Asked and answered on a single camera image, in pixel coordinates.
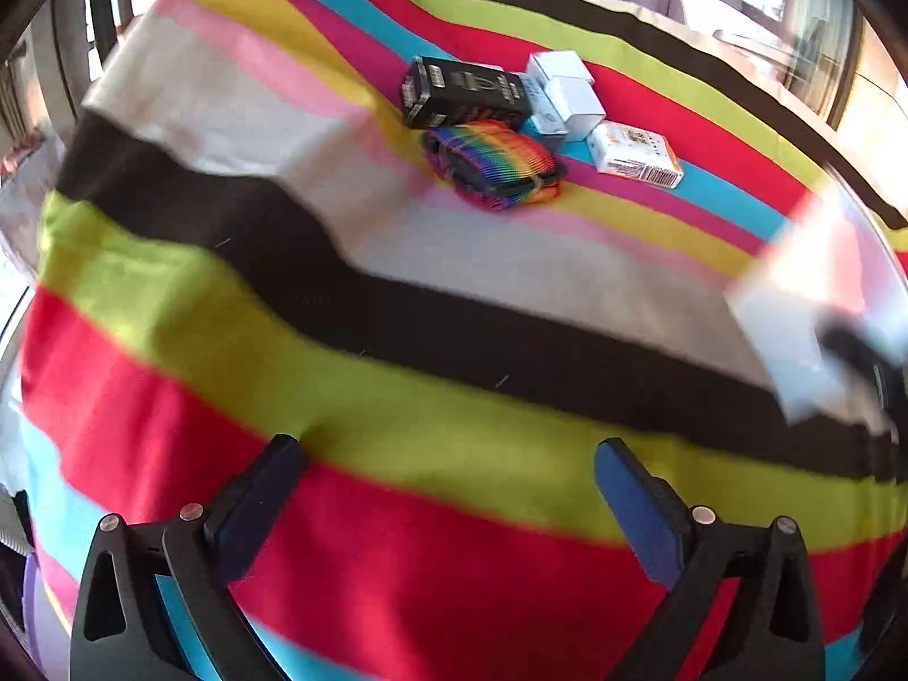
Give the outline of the white barcode label box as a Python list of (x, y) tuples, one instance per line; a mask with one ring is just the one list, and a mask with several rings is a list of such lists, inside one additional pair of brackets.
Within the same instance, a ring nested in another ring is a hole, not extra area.
[(889, 364), (906, 358), (906, 277), (884, 232), (847, 186), (802, 200), (725, 292), (791, 423), (826, 414), (888, 431), (873, 384), (820, 344), (842, 325)]

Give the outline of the orange white small box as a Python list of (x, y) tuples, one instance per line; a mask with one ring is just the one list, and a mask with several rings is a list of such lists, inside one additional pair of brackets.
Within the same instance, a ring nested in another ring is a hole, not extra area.
[(601, 174), (660, 189), (676, 189), (683, 167), (664, 136), (616, 121), (603, 120), (586, 137), (592, 162)]

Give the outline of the white cube box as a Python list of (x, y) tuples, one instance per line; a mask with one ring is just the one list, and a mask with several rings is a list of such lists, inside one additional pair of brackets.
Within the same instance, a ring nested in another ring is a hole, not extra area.
[(543, 92), (564, 122), (568, 143), (585, 140), (605, 120), (605, 108), (586, 80), (554, 77), (545, 83)]

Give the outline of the rainbow striped pouch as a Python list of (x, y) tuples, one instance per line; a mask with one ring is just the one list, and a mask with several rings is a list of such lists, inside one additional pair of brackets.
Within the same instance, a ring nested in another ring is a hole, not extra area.
[(432, 169), (468, 203), (489, 212), (547, 203), (560, 195), (566, 169), (553, 152), (494, 120), (424, 131)]

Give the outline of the small white square box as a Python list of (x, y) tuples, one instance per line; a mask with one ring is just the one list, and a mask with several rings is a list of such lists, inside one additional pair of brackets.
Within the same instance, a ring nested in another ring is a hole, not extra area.
[(532, 52), (526, 62), (525, 74), (540, 86), (556, 78), (572, 78), (588, 85), (594, 83), (590, 70), (574, 51)]

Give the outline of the black shaver box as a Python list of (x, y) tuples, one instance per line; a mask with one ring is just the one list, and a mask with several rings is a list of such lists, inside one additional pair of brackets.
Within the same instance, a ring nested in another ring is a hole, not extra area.
[(497, 120), (520, 128), (532, 115), (517, 74), (446, 58), (415, 57), (400, 83), (402, 121), (434, 129)]

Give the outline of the teal white medicine box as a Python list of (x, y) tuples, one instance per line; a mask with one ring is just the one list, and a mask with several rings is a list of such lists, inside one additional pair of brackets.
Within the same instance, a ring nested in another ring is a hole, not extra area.
[(520, 74), (531, 115), (523, 122), (520, 132), (542, 143), (551, 152), (557, 152), (566, 141), (568, 129), (547, 94), (528, 74)]

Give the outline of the striped colourful bed cloth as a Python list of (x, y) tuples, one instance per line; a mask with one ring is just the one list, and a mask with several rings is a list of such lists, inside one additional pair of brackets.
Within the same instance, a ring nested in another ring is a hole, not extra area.
[[(676, 189), (565, 143), (560, 195), (463, 200), (402, 121), (415, 57), (574, 51)], [(283, 679), (611, 679), (666, 588), (596, 481), (808, 552), (822, 679), (906, 673), (906, 431), (791, 423), (725, 292), (830, 182), (906, 277), (906, 209), (687, 28), (605, 0), (155, 0), (41, 208), (23, 495), (71, 644), (97, 524), (209, 505), (272, 437), (299, 484), (229, 593)]]

